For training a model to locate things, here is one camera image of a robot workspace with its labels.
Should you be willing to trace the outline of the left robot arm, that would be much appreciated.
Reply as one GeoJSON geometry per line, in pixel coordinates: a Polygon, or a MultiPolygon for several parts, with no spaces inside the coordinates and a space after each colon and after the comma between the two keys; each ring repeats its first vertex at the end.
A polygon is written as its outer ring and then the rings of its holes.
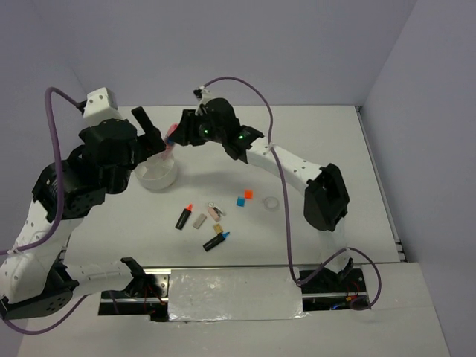
{"type": "Polygon", "coordinates": [[[73,231],[108,195],[127,189],[131,172],[165,151],[160,131],[143,108],[127,120],[107,119],[83,129],[83,144],[57,169],[47,166],[34,188],[28,217],[12,254],[1,265],[1,318],[41,318],[60,311],[75,297],[119,291],[130,297],[160,292],[153,275],[131,257],[112,263],[65,264],[62,254],[73,231]]]}

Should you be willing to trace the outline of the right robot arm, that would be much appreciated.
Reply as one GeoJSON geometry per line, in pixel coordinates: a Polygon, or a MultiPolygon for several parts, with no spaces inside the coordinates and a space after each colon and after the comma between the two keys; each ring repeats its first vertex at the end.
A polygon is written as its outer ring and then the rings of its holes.
{"type": "Polygon", "coordinates": [[[233,106],[224,98],[206,100],[197,109],[185,109],[170,139],[183,147],[216,142],[233,160],[259,167],[281,180],[290,266],[293,262],[288,186],[303,196],[304,218],[318,231],[335,231],[348,213],[350,197],[339,167],[313,164],[273,144],[270,135],[242,125],[233,106]]]}

